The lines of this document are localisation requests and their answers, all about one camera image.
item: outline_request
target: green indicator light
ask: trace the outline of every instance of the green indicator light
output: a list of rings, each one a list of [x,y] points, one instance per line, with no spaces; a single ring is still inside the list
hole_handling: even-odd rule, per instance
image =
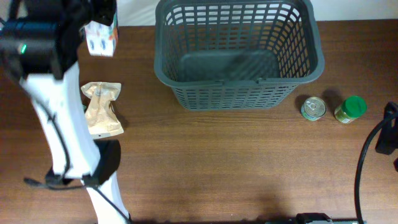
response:
[[[21,47],[21,54],[24,54],[25,53],[25,51],[26,51],[26,44],[24,44],[22,47]]]

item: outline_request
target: jar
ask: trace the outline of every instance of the jar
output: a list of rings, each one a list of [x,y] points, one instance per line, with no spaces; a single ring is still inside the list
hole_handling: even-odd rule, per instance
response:
[[[365,114],[368,106],[360,96],[351,96],[335,110],[335,118],[341,123],[348,124]]]

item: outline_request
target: white wall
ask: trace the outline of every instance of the white wall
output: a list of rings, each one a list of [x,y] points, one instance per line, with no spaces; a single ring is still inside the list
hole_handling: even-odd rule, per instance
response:
[[[0,0],[0,16],[7,18],[10,0]],[[121,26],[155,25],[159,0],[117,0]],[[318,21],[398,19],[398,0],[311,0]]]

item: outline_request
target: tin can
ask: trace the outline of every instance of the tin can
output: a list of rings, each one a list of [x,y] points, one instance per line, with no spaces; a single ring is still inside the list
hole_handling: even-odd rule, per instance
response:
[[[318,97],[310,97],[301,106],[301,114],[310,121],[316,121],[326,113],[326,104]]]

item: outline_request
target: basket rim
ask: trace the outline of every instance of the basket rim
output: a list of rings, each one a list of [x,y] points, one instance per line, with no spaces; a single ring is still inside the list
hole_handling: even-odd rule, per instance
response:
[[[233,2],[253,2],[257,3],[259,1],[245,1],[245,0],[224,0],[225,3],[231,4]],[[155,24],[155,62],[154,62],[154,71],[156,77],[165,85],[170,86],[172,88],[198,88],[198,87],[211,87],[211,86],[256,86],[256,85],[299,85],[305,84],[315,81],[325,69],[325,58],[322,52],[321,46],[321,38],[317,26],[317,22],[315,20],[313,6],[309,0],[298,0],[303,2],[308,12],[308,20],[310,23],[310,31],[312,34],[313,45],[315,49],[315,54],[317,58],[317,66],[315,69],[306,77],[301,78],[267,78],[266,80],[235,80],[235,81],[225,81],[225,80],[209,80],[209,81],[199,81],[199,82],[176,82],[171,80],[169,77],[165,75],[162,71],[161,65],[161,56],[162,56],[162,47],[161,40],[163,39],[162,30],[163,23],[161,19],[163,18],[164,12],[163,9],[166,5],[172,4],[173,0],[160,0],[158,3],[155,15],[156,15],[156,24]]]

